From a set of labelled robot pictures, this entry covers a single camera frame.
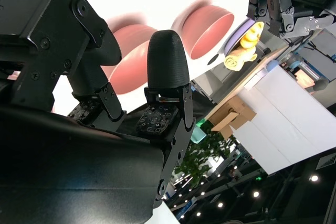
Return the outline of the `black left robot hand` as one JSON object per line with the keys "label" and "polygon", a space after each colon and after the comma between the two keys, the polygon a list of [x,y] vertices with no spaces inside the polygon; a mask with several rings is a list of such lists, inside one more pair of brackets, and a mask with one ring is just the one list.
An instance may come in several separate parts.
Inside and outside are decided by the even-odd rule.
{"label": "black left robot hand", "polygon": [[335,0],[249,0],[247,17],[282,39],[303,37],[335,23]]}

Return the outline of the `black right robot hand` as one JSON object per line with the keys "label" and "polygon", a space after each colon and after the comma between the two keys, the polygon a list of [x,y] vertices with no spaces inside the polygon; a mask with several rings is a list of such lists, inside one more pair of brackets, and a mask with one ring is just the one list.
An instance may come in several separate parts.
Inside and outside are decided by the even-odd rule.
{"label": "black right robot hand", "polygon": [[121,61],[87,0],[1,0],[1,223],[145,223],[195,126],[180,36],[155,32],[133,135],[103,66]]}

